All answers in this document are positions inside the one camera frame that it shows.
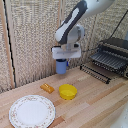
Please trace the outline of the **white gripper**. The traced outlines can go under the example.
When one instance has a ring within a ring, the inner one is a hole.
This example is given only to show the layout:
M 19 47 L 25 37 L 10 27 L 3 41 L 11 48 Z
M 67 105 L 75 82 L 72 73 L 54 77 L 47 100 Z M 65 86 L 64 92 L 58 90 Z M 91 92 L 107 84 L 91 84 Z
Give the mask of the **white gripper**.
M 79 43 L 75 43 L 72 48 L 62 49 L 61 46 L 52 48 L 52 57 L 54 59 L 79 58 L 81 56 L 81 48 Z

